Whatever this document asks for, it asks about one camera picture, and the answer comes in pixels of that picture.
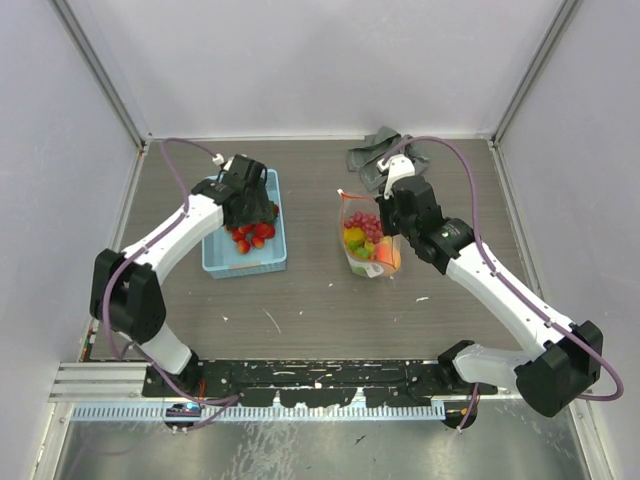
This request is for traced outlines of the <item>purple grape bunch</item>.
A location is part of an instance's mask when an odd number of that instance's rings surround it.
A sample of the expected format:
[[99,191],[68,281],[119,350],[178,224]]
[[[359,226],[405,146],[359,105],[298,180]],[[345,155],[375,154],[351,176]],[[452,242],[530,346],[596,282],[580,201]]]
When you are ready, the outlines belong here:
[[351,227],[361,228],[365,232],[368,242],[376,244],[383,238],[381,221],[373,214],[360,211],[352,214],[343,221],[343,229]]

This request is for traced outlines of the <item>yellow banana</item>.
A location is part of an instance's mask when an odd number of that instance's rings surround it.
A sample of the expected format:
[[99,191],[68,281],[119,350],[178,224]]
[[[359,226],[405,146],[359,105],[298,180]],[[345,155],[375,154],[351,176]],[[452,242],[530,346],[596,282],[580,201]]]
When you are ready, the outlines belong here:
[[366,234],[359,227],[344,228],[343,240],[346,244],[350,244],[353,242],[363,243],[366,241]]

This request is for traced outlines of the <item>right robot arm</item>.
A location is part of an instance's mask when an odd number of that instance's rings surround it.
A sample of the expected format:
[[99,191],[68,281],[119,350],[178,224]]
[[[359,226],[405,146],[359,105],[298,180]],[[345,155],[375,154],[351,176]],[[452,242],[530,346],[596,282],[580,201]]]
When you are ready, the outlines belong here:
[[421,176],[388,180],[376,199],[385,233],[403,236],[416,256],[481,302],[516,339],[517,351],[460,341],[438,358],[444,390],[472,383],[513,389],[537,413],[553,417],[600,378],[604,337],[592,322],[577,324],[520,282],[463,220],[443,215]]

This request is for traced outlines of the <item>clear zip top bag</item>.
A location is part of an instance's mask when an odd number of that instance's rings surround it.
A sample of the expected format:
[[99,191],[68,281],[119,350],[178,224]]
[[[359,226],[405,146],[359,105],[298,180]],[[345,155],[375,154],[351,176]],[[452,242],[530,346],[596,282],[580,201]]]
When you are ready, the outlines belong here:
[[383,233],[379,205],[371,196],[337,194],[339,239],[351,271],[368,279],[393,276],[401,267],[400,241]]

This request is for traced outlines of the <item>red strawberry cluster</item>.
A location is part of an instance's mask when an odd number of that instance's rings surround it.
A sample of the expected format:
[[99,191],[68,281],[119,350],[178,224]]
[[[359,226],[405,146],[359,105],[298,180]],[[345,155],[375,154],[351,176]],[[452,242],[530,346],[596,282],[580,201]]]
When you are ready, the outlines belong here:
[[259,222],[244,227],[225,228],[239,254],[246,255],[252,249],[262,249],[268,240],[276,236],[275,223],[279,218],[279,205],[272,203],[272,210],[275,215],[275,219],[272,221]]

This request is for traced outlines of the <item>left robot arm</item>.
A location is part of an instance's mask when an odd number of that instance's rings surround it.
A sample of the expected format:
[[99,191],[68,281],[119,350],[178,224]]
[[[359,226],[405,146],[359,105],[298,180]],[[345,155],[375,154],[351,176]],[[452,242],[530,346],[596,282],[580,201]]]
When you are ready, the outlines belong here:
[[178,396],[200,384],[197,354],[169,327],[162,284],[206,236],[224,228],[276,220],[267,193],[267,167],[236,155],[214,178],[205,178],[151,233],[120,252],[105,249],[94,262],[89,312],[110,331],[134,342],[165,372]]

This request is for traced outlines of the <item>blue plastic basket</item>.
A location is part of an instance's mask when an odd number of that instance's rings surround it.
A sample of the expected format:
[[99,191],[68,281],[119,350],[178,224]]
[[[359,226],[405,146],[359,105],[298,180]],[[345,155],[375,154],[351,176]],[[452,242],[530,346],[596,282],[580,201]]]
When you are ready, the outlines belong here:
[[264,247],[260,249],[251,247],[248,253],[241,254],[231,234],[224,228],[207,235],[201,241],[201,266],[213,279],[274,273],[286,268],[288,250],[279,176],[275,169],[267,170],[266,191],[268,198],[279,207],[274,223],[274,236],[266,240]]

